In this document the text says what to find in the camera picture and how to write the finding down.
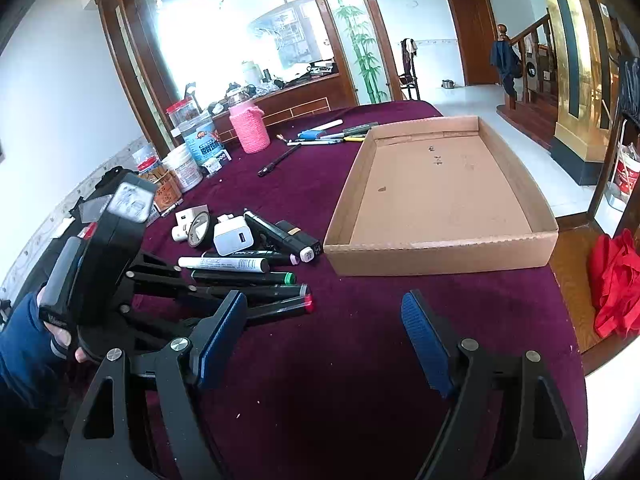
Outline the left hand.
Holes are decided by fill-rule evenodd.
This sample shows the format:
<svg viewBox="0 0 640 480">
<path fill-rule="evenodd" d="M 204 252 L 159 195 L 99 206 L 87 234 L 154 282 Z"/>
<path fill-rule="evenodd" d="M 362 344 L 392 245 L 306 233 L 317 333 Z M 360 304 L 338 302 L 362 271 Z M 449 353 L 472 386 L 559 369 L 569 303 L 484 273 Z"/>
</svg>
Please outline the left hand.
<svg viewBox="0 0 640 480">
<path fill-rule="evenodd" d="M 67 330 L 64 330 L 64 328 L 58 327 L 48 322 L 44 322 L 43 325 L 53 337 L 53 349 L 61 356 L 70 356 L 70 344 L 72 343 L 72 335 Z M 78 363 L 87 362 L 89 359 L 86 355 L 86 352 L 81 347 L 78 347 L 74 351 L 74 356 L 75 360 Z"/>
</svg>

